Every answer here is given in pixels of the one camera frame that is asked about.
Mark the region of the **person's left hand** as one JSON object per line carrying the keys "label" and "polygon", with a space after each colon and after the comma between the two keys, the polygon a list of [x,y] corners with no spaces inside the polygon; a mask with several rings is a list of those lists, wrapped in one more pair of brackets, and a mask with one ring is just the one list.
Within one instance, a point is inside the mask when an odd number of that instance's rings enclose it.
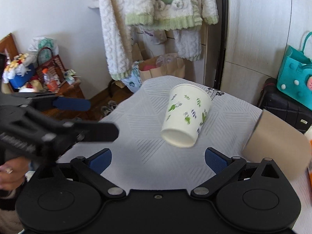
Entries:
{"label": "person's left hand", "polygon": [[30,160],[22,156],[11,159],[1,165],[1,190],[17,189],[25,180]]}

